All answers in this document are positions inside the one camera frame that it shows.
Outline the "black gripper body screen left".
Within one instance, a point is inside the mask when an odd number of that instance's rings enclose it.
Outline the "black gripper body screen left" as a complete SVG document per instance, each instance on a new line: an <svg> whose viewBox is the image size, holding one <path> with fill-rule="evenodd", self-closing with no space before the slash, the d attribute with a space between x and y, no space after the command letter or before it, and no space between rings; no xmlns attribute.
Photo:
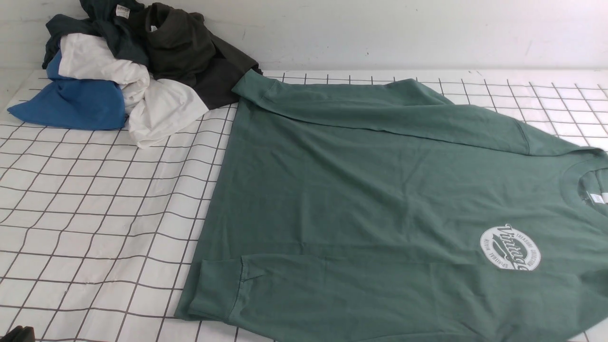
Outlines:
<svg viewBox="0 0 608 342"><path fill-rule="evenodd" d="M0 342L35 342L35 331L33 327L18 325L5 336Z"/></svg>

